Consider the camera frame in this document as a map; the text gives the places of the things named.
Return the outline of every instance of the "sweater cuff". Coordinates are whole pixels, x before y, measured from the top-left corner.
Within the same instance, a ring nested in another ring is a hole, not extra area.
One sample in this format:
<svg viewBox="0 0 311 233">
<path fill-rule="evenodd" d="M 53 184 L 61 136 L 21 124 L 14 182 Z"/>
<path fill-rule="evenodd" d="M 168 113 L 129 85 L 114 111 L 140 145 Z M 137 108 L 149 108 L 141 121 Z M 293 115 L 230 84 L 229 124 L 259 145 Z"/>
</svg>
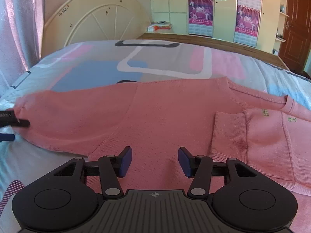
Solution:
<svg viewBox="0 0 311 233">
<path fill-rule="evenodd" d="M 246 117 L 244 113 L 216 112 L 210 157 L 226 162 L 234 157 L 247 162 Z"/>
</svg>

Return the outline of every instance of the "shelf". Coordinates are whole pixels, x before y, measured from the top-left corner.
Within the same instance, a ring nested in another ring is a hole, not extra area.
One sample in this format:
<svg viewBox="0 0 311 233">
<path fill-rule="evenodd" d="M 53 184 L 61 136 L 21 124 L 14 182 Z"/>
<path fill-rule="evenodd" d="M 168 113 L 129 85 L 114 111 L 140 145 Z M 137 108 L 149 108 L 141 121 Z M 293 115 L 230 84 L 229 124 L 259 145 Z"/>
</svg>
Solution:
<svg viewBox="0 0 311 233">
<path fill-rule="evenodd" d="M 280 42 L 286 42 L 286 40 L 285 39 L 282 39 L 282 38 L 275 38 L 275 41 L 280 41 Z"/>
<path fill-rule="evenodd" d="M 286 16 L 286 17 L 290 17 L 289 15 L 286 15 L 286 14 L 283 13 L 283 12 L 280 12 L 280 14 L 283 15 L 283 16 Z"/>
</svg>

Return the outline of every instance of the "pink curtain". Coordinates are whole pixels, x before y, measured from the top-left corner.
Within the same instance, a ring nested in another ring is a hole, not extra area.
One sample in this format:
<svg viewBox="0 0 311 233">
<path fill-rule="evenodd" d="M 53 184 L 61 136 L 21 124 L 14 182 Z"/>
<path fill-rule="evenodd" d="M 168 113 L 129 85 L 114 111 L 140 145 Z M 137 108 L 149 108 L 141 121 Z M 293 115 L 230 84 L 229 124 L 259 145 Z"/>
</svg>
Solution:
<svg viewBox="0 0 311 233">
<path fill-rule="evenodd" d="M 0 0 L 0 96 L 38 63 L 44 0 Z"/>
</svg>

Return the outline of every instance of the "bedspread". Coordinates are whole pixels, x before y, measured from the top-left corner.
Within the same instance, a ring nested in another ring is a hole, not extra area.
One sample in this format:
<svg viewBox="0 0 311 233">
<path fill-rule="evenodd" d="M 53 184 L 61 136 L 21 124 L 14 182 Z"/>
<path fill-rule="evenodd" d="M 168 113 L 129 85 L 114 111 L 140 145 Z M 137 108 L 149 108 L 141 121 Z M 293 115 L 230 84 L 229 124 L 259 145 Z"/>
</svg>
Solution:
<svg viewBox="0 0 311 233">
<path fill-rule="evenodd" d="M 0 99 L 0 110 L 13 107 L 16 98 L 39 90 L 64 92 L 121 80 L 147 82 L 223 76 L 269 94 L 290 95 L 311 110 L 311 84 L 304 77 L 237 53 L 156 40 L 92 41 L 63 48 L 25 72 Z M 5 127 L 0 132 L 13 133 L 13 130 Z M 14 194 L 73 157 L 38 148 L 18 134 L 15 141 L 0 143 L 0 232 L 19 230 L 10 207 Z M 298 196 L 311 205 L 309 197 Z M 305 211 L 304 216 L 307 220 L 310 212 Z M 301 221 L 302 217 L 294 220 L 295 233 L 310 232 L 311 224 L 301 228 Z"/>
</svg>

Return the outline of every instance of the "crosshair marking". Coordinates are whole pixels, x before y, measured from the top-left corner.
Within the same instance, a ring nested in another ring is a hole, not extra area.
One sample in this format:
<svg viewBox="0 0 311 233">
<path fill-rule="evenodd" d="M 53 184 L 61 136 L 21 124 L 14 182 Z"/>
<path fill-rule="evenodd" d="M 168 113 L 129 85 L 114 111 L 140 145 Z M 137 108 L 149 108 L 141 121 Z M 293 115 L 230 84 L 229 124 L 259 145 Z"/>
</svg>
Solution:
<svg viewBox="0 0 311 233">
<path fill-rule="evenodd" d="M 151 195 L 152 195 L 153 197 L 158 197 L 160 194 L 157 193 L 157 192 L 154 192 L 154 193 L 152 193 Z"/>
</svg>

